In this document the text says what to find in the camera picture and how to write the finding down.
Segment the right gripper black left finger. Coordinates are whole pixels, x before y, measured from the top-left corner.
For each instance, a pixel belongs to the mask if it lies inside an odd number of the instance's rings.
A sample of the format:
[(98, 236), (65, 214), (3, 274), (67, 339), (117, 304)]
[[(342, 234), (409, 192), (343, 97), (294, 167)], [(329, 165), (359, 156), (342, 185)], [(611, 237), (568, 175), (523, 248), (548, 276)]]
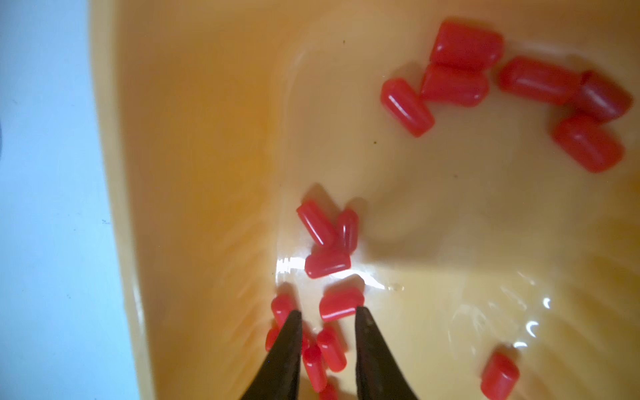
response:
[(297, 400), (302, 340), (302, 314), (293, 310), (241, 399)]

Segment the red screw protection sleeve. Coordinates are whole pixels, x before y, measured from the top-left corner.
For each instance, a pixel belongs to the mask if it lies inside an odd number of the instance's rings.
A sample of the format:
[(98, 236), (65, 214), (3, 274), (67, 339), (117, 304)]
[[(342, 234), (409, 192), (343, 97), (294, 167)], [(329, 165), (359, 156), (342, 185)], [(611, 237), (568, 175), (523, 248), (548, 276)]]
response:
[(318, 310), (325, 322), (337, 321), (355, 315), (365, 302), (364, 294), (357, 288), (345, 288), (328, 293), (320, 300)]

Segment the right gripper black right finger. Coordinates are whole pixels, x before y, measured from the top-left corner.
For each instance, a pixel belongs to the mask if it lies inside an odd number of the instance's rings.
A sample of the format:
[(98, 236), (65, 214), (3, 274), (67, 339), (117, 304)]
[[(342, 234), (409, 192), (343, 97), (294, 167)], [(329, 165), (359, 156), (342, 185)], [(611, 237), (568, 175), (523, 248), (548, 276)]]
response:
[(358, 399), (418, 398), (403, 376), (373, 315), (366, 307), (357, 308), (355, 338)]

